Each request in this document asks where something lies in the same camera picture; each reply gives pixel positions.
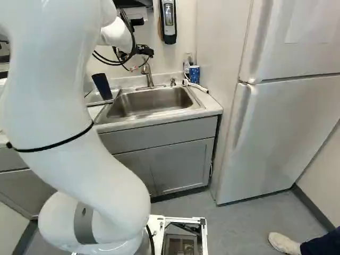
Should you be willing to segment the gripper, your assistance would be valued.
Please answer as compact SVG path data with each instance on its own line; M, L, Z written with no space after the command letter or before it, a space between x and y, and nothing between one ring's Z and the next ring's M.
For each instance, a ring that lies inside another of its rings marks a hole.
M154 50L147 45L137 45L137 54L153 57Z

